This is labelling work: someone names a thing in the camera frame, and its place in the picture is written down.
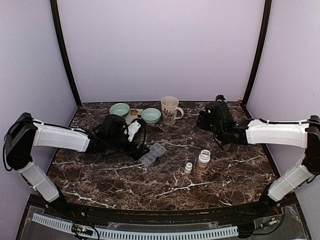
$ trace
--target black marble surface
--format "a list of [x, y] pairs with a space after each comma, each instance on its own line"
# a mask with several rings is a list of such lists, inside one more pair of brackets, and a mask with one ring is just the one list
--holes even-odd
[[[131, 108], [161, 109], [159, 102], [129, 102]], [[222, 151], [212, 134], [196, 127], [206, 102], [181, 102], [185, 115], [174, 126], [162, 119], [147, 126], [146, 144], [159, 143], [166, 153], [152, 166], [123, 154], [103, 157], [59, 149], [48, 175], [71, 203], [126, 210], [195, 210], [257, 201], [276, 179], [260, 145], [228, 144]], [[102, 123], [112, 103], [86, 103], [71, 127], [90, 128]], [[246, 118], [238, 103], [228, 103], [235, 120]], [[205, 172], [184, 173], [201, 150], [211, 152]]]

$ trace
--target white mug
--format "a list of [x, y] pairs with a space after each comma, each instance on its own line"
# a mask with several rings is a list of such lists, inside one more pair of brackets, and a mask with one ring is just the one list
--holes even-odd
[[185, 112], [181, 107], [178, 107], [179, 100], [173, 96], [166, 96], [161, 99], [161, 110], [164, 124], [173, 125], [176, 120], [181, 119]]

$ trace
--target perforated metal rail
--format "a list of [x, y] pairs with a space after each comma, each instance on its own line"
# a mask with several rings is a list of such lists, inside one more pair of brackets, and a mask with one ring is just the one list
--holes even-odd
[[[50, 216], [34, 213], [33, 222], [56, 229], [65, 233], [72, 234], [72, 222], [66, 220], [55, 219]], [[117, 231], [96, 227], [100, 234], [101, 240], [213, 240], [224, 239], [238, 236], [238, 228], [236, 226], [225, 227], [220, 229], [204, 230], [204, 231], [187, 231], [187, 232], [132, 232]], [[97, 239], [97, 233], [94, 231], [92, 239]]]

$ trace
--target light green bowl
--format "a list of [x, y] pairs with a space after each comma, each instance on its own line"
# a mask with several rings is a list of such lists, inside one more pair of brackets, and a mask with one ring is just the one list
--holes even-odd
[[161, 112], [155, 108], [147, 108], [142, 111], [141, 117], [147, 124], [156, 124], [160, 120]]
[[124, 118], [128, 115], [129, 111], [130, 111], [130, 106], [128, 104], [117, 103], [115, 105], [112, 105], [112, 107], [110, 107], [109, 113], [115, 114]]

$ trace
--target wall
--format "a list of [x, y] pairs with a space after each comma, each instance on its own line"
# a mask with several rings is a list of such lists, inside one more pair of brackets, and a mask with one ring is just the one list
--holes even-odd
[[264, 0], [60, 0], [83, 102], [244, 95]]
[[[320, 116], [320, 2], [272, 3], [265, 47], [248, 110], [254, 118], [300, 120]], [[281, 174], [302, 149], [270, 145]], [[296, 191], [312, 239], [320, 239], [320, 178]]]
[[[76, 104], [61, 60], [50, 1], [0, 1], [0, 146], [23, 112], [67, 125]], [[46, 170], [54, 149], [33, 156]], [[0, 167], [1, 239], [15, 239], [31, 192], [21, 176]]]

